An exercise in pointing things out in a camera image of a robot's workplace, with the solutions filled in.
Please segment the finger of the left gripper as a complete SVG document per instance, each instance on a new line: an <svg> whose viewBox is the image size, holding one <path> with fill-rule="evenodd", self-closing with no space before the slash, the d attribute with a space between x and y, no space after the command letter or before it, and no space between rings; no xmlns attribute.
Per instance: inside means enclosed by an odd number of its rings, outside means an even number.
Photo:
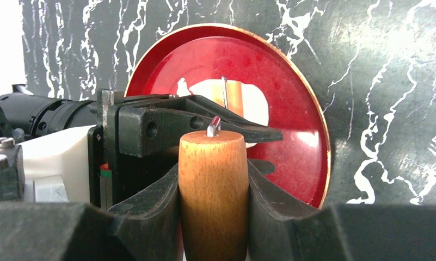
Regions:
<svg viewBox="0 0 436 261"><path fill-rule="evenodd" d="M142 158L179 145L180 139L190 132L202 132L207 137L207 128L213 116L166 108L123 107L118 113L119 152ZM282 131L220 117L220 131L239 133L246 143L281 141Z"/></svg>
<svg viewBox="0 0 436 261"><path fill-rule="evenodd" d="M190 132L204 131L214 117L220 127L247 143L275 141L275 129L252 123L200 95L140 95L124 100L124 171L139 174L142 159L179 145Z"/></svg>

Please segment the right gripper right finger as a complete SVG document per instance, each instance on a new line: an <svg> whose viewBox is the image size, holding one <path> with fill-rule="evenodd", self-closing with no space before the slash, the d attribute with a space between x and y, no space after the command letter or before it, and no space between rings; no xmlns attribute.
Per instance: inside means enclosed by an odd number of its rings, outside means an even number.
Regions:
<svg viewBox="0 0 436 261"><path fill-rule="evenodd" d="M436 260L436 206L314 208L248 162L251 260Z"/></svg>

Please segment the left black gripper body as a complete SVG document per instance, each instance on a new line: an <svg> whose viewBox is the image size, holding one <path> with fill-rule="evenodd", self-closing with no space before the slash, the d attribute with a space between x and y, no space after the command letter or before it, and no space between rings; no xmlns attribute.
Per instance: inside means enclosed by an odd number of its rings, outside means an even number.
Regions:
<svg viewBox="0 0 436 261"><path fill-rule="evenodd" d="M90 148L90 199L101 209L133 196L163 177L178 161L176 147L189 131L188 98L125 97L99 90L90 106L97 114Z"/></svg>

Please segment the wooden rolling pin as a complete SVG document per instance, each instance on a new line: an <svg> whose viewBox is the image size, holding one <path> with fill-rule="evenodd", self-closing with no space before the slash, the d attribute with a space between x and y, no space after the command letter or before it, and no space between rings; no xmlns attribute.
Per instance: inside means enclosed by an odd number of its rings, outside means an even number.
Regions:
<svg viewBox="0 0 436 261"><path fill-rule="evenodd" d="M244 137L220 131L214 117L202 132L180 139L178 178L187 260L245 260L249 173Z"/></svg>

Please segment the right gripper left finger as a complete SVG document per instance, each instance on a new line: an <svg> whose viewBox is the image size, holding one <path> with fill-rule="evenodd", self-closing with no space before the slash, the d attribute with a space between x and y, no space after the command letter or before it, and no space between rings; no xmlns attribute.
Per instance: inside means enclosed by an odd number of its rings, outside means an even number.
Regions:
<svg viewBox="0 0 436 261"><path fill-rule="evenodd" d="M178 168L108 211L0 203L0 260L181 260Z"/></svg>

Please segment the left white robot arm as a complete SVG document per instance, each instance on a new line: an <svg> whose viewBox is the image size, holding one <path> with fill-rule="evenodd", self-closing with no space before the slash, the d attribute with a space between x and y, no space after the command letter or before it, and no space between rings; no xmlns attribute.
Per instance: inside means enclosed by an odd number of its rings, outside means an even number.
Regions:
<svg viewBox="0 0 436 261"><path fill-rule="evenodd" d="M13 92L0 96L0 201L88 202L108 209L162 178L180 137L215 125L247 143L281 131L200 95L100 90L94 101Z"/></svg>

